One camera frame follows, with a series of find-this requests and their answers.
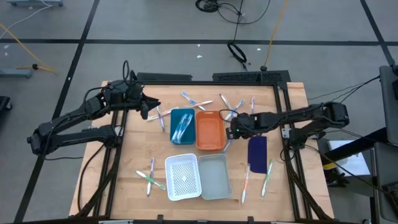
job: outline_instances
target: gray tray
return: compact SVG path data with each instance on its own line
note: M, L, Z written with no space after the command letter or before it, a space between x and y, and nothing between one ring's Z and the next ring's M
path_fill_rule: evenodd
M229 198L232 188L224 154L201 156L198 159L201 196L205 200Z

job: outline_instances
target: concrete floor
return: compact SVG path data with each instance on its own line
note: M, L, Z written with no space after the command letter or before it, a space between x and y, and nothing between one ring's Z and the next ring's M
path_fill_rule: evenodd
M46 9L12 28L21 39L80 39L94 0L64 0L63 7ZM240 1L228 1L239 6ZM398 2L367 0L386 41L398 41ZM245 1L247 21L263 10L264 0ZM269 40L283 0L272 0L263 19L240 26L237 39ZM33 10L0 2L0 22L9 26ZM230 19L236 19L228 11ZM232 39L234 25L217 13L206 14L184 0L101 0L88 39ZM290 1L276 40L377 41L358 0ZM10 96L13 110L2 118L0 129L0 223L12 222L25 190L36 156L26 137L51 119L77 44L26 44L59 75L35 71L31 79L0 78L0 95ZM249 71L264 63L267 45L239 45L251 63ZM398 47L389 47L398 61ZM121 66L129 60L136 72L192 74L194 80L211 80L216 72L238 72L242 66L224 44L85 44L62 113L81 104L84 92L102 80L121 78ZM0 68L31 65L35 60L17 44L0 44ZM380 46L275 45L270 70L289 70L292 81L304 82L307 96L314 97L365 82L386 65ZM310 101L317 103L334 98ZM367 134L383 127L384 116L379 82L372 82L345 101L351 115L348 130ZM74 128L80 130L88 123ZM332 139L352 139L331 133ZM49 157L82 156L85 145L66 147ZM65 218L72 201L81 160L45 162L28 207L25 221ZM370 218L369 200L341 189L330 189L335 217L347 222Z

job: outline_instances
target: table surface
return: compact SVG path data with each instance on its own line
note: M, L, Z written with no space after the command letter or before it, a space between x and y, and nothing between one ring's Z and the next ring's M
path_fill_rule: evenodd
M288 83L289 96L292 109L308 106L303 83ZM176 106L189 105L181 92L187 94L196 101L214 100L206 105L207 110L225 109L219 94L227 97L231 106L235 106L240 100L245 103L238 112L250 112L251 97L255 97L255 112L276 112L275 96L271 86L203 86L203 85L147 85L144 93L147 96L160 99L161 110L167 110ZM164 117L166 132L163 133L159 120L144 121L139 113L131 111L127 117L126 131L119 165L116 189L111 218L114 219L151 219L155 220L158 214L163 214L165 220L226 220L245 221L248 216L253 216L255 221L294 221L290 190L284 162L279 158L282 150L282 141L279 128L270 131L267 136L267 158L275 159L272 176L267 189L267 195L261 198L261 189L264 183L264 174L251 172L249 175L246 201L240 204L248 154L248 140L239 139L233 141L228 151L228 172L233 190L233 195L228 199L204 200L201 197L173 202L168 199L166 191L152 186L152 192L148 198L146 195L147 181L139 177L136 169L145 172L150 171L150 159L155 158L154 178L161 183L166 182L164 161L169 156L194 153L197 156L217 154L221 151L200 151L195 145L175 146L169 140L170 115ZM93 121L93 126L102 126L111 123L111 115ZM308 122L297 123L301 127ZM314 140L308 140L308 145L316 147ZM87 160L100 147L101 143L91 142L87 144L82 167ZM98 186L105 150L103 149L89 164L83 178L81 204L84 205ZM319 206L331 217L331 208L328 189L323 174L320 156L313 149L302 149L302 163L307 182L307 189L317 201ZM70 214L77 213L77 190L73 198ZM302 196L297 189L300 214L304 217ZM103 194L100 214L104 214L108 190Z

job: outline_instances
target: black cable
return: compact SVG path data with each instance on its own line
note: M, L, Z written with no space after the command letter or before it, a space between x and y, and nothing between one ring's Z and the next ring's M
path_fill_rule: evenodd
M333 91L333 92L331 92L331 93L326 93L326 94L323 94L323 95L320 95L320 96L316 96L316 97L313 97L313 98L308 98L308 100L314 100L314 99L317 99L317 98L321 98L321 97L323 97L323 96L328 96L328 95L331 95L331 94L334 94L334 93L338 93L338 92L347 90L347 89L349 89L349 88L357 87L357 86L359 86L359 85L361 85L361 84L363 84L363 83L359 83L359 84L356 84L356 85L353 85L353 86L346 87L346 88L344 88L344 89L342 89L342 90Z
M123 128L120 128L119 133L118 133L118 137L120 137L121 133L122 133ZM91 160L101 151L101 149L104 147L104 144L102 144L102 146L88 159L87 163L85 164L82 172L81 172L81 176L80 176L80 181L79 181L79 189L78 189L78 195L77 195L77 207L79 210L79 215L82 215L82 213L84 213L84 215L87 216L87 214L85 214L85 212L82 212L81 207L80 207L80 195L81 195L81 185L83 182L83 175L86 171L86 168L88 166L88 164L91 162ZM115 174L116 172L116 161L113 161L113 164L107 174L107 176L105 177L104 181L98 186L97 191L99 191L99 189L104 189L104 187L109 183L108 180L110 180L110 178L113 178L112 176ZM94 206L94 204L97 202L98 197L100 197L100 195L102 194L102 192L99 192L98 195L93 195L92 198L90 199L89 202L87 202L85 204L85 206L83 208L92 208Z
M363 83L362 85L360 85L359 87L356 87L356 89L354 91L352 91L348 96L346 96L343 100L340 101L340 103L344 102L349 96L351 96L353 93L355 93L355 91L357 91L358 89L360 89L362 86L365 86L366 84L370 83L373 80L376 80L380 78L380 76L372 78L371 80L367 81L366 83Z
M370 184L370 183L366 182L364 179L362 179L362 178L360 178L360 177L354 175L353 173L351 173L350 171L346 170L344 167L340 166L340 165L337 164L335 161L333 161L332 159L330 159L329 157L327 157L324 153L320 152L318 149L316 149L316 148L314 148L314 147L312 147L312 146L309 146L309 145L307 145L307 144L304 144L304 146L307 146L307 147L309 147L309 148L315 150L317 153L319 153L319 155L323 156L323 157L324 157L325 159L327 159L329 162L334 163L334 165L338 166L340 169L344 170L344 171L347 172L349 175L351 175L351 176L355 177L356 179L358 179L358 180L364 182L364 183L367 184L368 186L370 186L370 187L372 187L372 188L374 188L374 189L376 189L376 190L378 190L378 191L384 193L386 196L391 197L391 198L394 199L395 196L391 195L390 193L386 192L385 190L383 190L383 189L381 189L381 188L379 188L379 187L377 187L377 186L375 186L375 185L373 185L373 184Z
M217 0L197 0L195 6L202 12L216 12L219 7Z
M337 100L338 98L340 98L340 97L345 96L345 95L348 94L348 96L346 96L342 101L340 101L340 103L342 103L343 101L345 101L345 99L347 99L349 96L351 96L354 92L356 92L356 91L357 91L358 89L360 89L362 86L365 86L366 84L368 84L368 83L370 83L370 82L372 82L372 81L374 81L374 80L377 80L378 78L380 78L380 76L374 77L374 78L372 78L372 79L370 79L370 80L368 80L368 81L366 81L366 82L360 84L360 86L355 87L355 88L353 88L352 90L349 90L349 91L347 91L346 93L343 93L343 94L341 94L340 96L337 96L336 98L332 99L332 101L335 101L335 100Z
M253 24L253 23L255 23L255 22L258 22L258 21L259 21L260 19L262 19L262 18L264 17L264 15L266 14L270 2L271 2L271 0L268 0L266 9L264 10L264 12L261 14L261 16L260 16L258 19L254 20L254 21L251 21L251 22L238 22L238 23L241 24L241 25L248 25L248 24ZM220 8L221 8L221 7L219 7L217 11L218 11L218 14L219 14L224 20L226 20L226 21L228 21L228 22L230 22L230 23L233 23L233 24L237 24L237 22L234 22L234 21L231 21L231 20L225 18L225 17L220 13Z
M93 91L93 90L102 90L102 89L105 89L105 88L109 88L109 87L107 87L107 86L101 86L101 87L94 87L94 88L91 88L91 89L87 90L87 92L85 93L85 96L83 97L83 109L84 109L84 111L85 111L86 114L88 114L87 108L86 108L86 100L87 100L88 94L89 94L91 91Z
M47 159L47 158L44 158L46 161L56 161L56 160L60 160L60 159L82 159L83 158L83 156L79 156L79 157L67 157L67 156L65 156L65 157L58 157L58 158L53 158L53 159Z
M78 192L77 192L77 208L79 209L79 212L81 211L81 206L80 206L80 195L81 195L81 185L83 183L83 176L85 174L85 171L88 167L88 164L94 159L94 157L100 153L101 149L104 148L104 144L102 144L102 146L88 159L88 161L86 162L85 166L83 167L83 170L81 171L81 175L80 175L80 181L79 181L79 188L78 188Z
M242 5L243 5L243 0L241 0L241 5L240 5L240 7L239 7L239 12L238 12L238 21L237 21L237 23L236 23L236 28L235 28L234 40L232 41L232 43L234 43L234 42L235 42L235 40L236 40L236 34L238 33L239 21L240 21L241 15L242 15Z
M294 157L296 156L296 151L295 150L293 150L293 156L292 157L290 157L290 158L288 158L288 159L284 159L284 158L282 158L282 153L285 151L285 149L282 149L281 151L280 151L280 153L279 153L279 158L282 160L282 161L284 161L284 162L289 162L289 161L291 161L292 159L294 159Z
M232 4L230 4L230 3L227 3L227 2L224 2L224 3L221 3L221 4L218 4L218 6L219 7L222 7L222 5L227 5L227 6L231 6L232 8L234 8L235 9L235 11L236 12L234 12L233 10L231 10L230 8L228 8L228 7L225 7L225 6L223 6L223 7L225 7L226 9L229 9L231 12L233 12L233 13L235 13L236 15L238 15L239 14L239 10L234 6L234 5L232 5Z
M325 133L334 133L334 132L342 132L342 130L325 131Z
M218 115L220 116L220 118L221 118L223 121L228 122L228 123L230 123L231 121L225 120L225 119L223 118L223 116L221 115L221 112L223 112L223 111L230 111L230 112L232 112L232 113L236 113L236 116L239 116L239 113L236 112L235 110L231 110L231 109L222 109L222 110L219 110L219 111L218 111Z
M342 95L340 95L340 96L334 98L334 99L332 100L332 101L334 101L334 100L337 100L338 98L340 98L340 97L342 97L342 96L345 96L345 95L351 93L351 92L354 91L356 88L361 88L363 85L366 85L366 84L368 84L369 82L371 82L371 81L373 81L373 80L375 80L375 79L378 79L379 77L380 77L380 76L375 77L375 78L372 78L372 79L370 79L370 80L368 80L368 81L366 81L366 82L362 82L362 83L355 84L355 85L353 85L353 86L346 87L346 88L344 88L344 89L342 89L342 90L337 90L337 91L333 91L333 92L331 92L331 93L326 93L326 94L322 94L322 95L320 95L320 96L308 98L308 100L314 100L314 99L317 99L317 98L321 98L321 97L323 97L323 96L328 96L328 95L331 95L331 94L334 94L334 93L339 93L339 92L341 92L341 91L344 91L344 90L347 90L347 89L349 89L349 88L352 88L351 90L347 91L346 93L344 93L344 94L342 94Z
M50 133L49 133L49 136L47 137L47 142L45 143L45 146L44 146L44 149L43 149L43 154L45 154L45 155L47 154L47 148L48 148L48 146L49 146L50 138L51 138L52 133L54 132L54 129L57 128L58 126L60 126L64 121L66 121L66 120L68 120L68 119L70 119L70 118L74 118L74 117L76 117L76 116L81 116L81 115L83 115L83 114L75 114L75 115L73 115L73 116L67 116L67 117L63 118L60 122L58 122L58 124L56 124L56 125L51 129L51 131L50 131Z

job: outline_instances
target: blue sponge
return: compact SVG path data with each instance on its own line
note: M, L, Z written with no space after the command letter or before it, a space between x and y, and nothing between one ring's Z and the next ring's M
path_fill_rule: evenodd
M267 137L258 136L249 140L248 164L251 172L267 173Z

